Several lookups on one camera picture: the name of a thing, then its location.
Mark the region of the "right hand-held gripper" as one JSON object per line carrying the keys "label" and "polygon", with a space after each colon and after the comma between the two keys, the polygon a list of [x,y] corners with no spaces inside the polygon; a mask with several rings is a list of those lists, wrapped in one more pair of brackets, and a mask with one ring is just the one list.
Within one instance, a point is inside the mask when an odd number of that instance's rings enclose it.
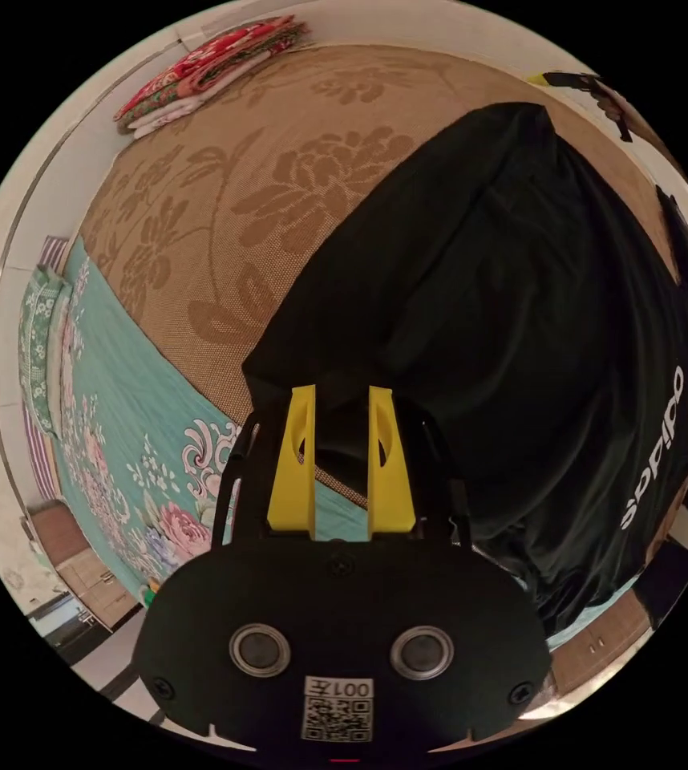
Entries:
{"label": "right hand-held gripper", "polygon": [[626,122],[625,113],[610,93],[603,88],[601,80],[592,74],[569,73],[565,71],[547,71],[529,76],[527,82],[535,86],[568,88],[591,95],[595,100],[607,99],[613,105],[616,116],[612,121],[617,126],[623,142],[632,143],[632,134]]}

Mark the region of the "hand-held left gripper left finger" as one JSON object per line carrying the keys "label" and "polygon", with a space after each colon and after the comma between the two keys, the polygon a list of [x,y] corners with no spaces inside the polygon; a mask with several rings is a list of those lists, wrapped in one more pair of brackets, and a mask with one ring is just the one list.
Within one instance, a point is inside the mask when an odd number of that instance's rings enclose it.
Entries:
{"label": "hand-held left gripper left finger", "polygon": [[275,533],[315,533],[315,402],[314,385],[292,390],[267,516]]}

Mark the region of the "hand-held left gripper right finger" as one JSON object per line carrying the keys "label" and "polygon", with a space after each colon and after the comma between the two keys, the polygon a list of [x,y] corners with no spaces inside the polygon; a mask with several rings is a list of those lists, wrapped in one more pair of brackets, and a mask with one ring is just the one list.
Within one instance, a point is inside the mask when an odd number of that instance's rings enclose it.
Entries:
{"label": "hand-held left gripper right finger", "polygon": [[369,388],[367,526],[371,536],[407,535],[415,527],[393,395],[381,387]]}

